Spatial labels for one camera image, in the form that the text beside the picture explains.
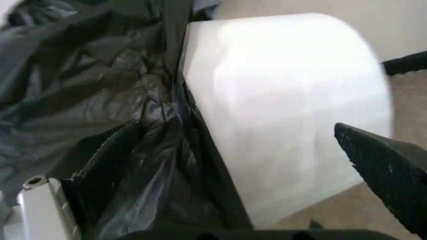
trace plastic bag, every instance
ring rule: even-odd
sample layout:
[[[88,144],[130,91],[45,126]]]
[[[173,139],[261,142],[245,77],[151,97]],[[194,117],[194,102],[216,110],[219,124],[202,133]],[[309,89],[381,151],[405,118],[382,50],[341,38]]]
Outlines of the plastic bag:
[[[18,5],[0,32],[0,188],[9,203],[41,174],[67,179],[84,239],[251,228],[178,64],[189,19],[214,8]]]

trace beige carpet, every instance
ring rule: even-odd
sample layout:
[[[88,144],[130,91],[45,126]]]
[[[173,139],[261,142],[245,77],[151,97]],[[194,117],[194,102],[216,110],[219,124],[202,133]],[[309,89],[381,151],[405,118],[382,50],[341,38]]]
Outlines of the beige carpet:
[[[394,138],[427,149],[427,70],[390,78],[394,103]],[[274,229],[306,229],[310,220],[328,229],[368,229],[400,240],[417,240],[361,184],[310,208],[295,213],[272,226]]]

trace toilet paper roll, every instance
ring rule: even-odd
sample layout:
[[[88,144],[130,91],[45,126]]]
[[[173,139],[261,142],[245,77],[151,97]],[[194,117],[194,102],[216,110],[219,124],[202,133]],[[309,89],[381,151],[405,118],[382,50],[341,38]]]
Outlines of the toilet paper roll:
[[[362,181],[335,123],[392,132],[379,61],[327,15],[192,23],[184,77],[257,228]]]

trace screw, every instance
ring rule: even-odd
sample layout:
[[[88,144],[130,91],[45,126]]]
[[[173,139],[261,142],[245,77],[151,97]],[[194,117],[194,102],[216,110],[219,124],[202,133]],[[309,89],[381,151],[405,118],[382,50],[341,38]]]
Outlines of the screw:
[[[32,178],[25,181],[22,187],[24,190],[27,191],[27,190],[37,188],[47,182],[48,182],[48,178],[43,175],[33,176]]]

